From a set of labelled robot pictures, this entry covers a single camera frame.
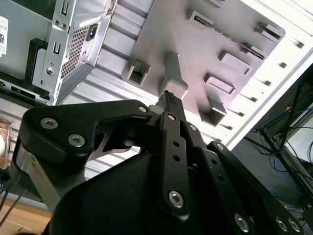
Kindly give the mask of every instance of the ventilation grille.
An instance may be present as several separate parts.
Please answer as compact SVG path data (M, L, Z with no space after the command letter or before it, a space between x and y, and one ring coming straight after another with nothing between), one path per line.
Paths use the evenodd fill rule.
M61 78L64 78L77 68L77 63L82 52L82 47L87 35L87 31L88 26L74 32L70 52L68 55L68 61L62 66Z

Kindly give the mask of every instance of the label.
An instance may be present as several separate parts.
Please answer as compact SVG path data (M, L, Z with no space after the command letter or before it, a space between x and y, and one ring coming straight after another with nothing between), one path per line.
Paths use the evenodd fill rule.
M6 55L9 20L0 16L0 56Z

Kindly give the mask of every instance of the silver screw head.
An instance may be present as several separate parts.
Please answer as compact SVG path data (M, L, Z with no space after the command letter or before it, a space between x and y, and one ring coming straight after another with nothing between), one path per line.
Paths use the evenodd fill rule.
M287 226L285 225L285 223L280 219L280 218L276 218L276 223L278 224L278 226L281 228L281 230L287 232L288 231L288 228Z
M190 127L191 130L197 131L197 128L194 125L190 124L189 127Z
M51 67L46 68L46 69L45 69L45 72L46 72L48 75L50 75L50 76L53 76L53 75L54 75L54 70L53 70L53 68L51 68Z
M184 205L184 200L179 192L176 191L170 191L169 193L169 199L170 202L174 205L176 208L182 208Z
M221 144L217 143L216 146L219 150L224 151L224 147Z
M291 219L288 219L288 222L290 223L290 225L292 226L292 228L296 231L296 232L300 232L300 228L299 226Z
M244 233L249 232L249 225L241 215L235 214L235 222Z
M173 121L176 120L176 118L175 118L173 115L171 115L171 114L168 115L168 118L169 118L170 120L173 120Z
M85 144L85 139L81 135L72 134L68 137L68 143L79 148Z
M56 120L54 120L53 118L50 118L50 117L46 117L46 118L41 119L40 125L44 129L48 129L48 130L53 130L59 126L58 122Z
M144 113L146 113L148 110L145 108L145 107L143 107L143 106L139 106L139 110L140 111L142 111L142 112L144 112Z

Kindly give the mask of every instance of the robotic arm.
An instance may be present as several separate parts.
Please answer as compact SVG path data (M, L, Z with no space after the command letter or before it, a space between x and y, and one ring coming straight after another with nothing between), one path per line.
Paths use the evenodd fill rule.
M141 147L85 181L87 161ZM52 213L45 235L304 234L220 142L206 145L180 99L34 108L23 117L12 177Z

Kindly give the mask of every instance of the wooden surface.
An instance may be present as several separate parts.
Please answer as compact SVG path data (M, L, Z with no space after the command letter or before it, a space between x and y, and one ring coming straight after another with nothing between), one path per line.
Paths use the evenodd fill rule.
M11 201L5 202L0 212L0 219L4 217L12 204L13 202ZM44 231L50 217L50 213L43 210L17 204L2 228L0 228L0 234L15 235L17 233L32 233L40 235Z

